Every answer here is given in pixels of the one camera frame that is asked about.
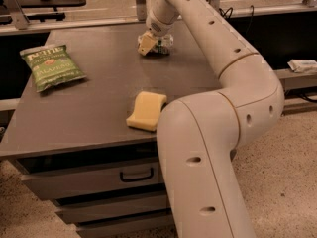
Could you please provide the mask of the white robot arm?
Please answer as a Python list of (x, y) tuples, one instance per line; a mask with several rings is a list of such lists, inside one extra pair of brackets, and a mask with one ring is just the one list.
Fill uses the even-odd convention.
[(221, 87), (162, 111), (158, 155), (179, 238), (256, 238), (231, 152), (274, 126), (283, 88), (258, 51), (205, 0), (157, 0), (156, 32), (181, 17)]

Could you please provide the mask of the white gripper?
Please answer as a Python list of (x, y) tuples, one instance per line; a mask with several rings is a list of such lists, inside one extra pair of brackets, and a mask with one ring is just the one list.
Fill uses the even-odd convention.
[(157, 38), (155, 36), (165, 36), (173, 26), (173, 22), (173, 13), (156, 14), (151, 10), (146, 20), (149, 31), (145, 31), (142, 35), (138, 36), (138, 52), (145, 56), (157, 43)]

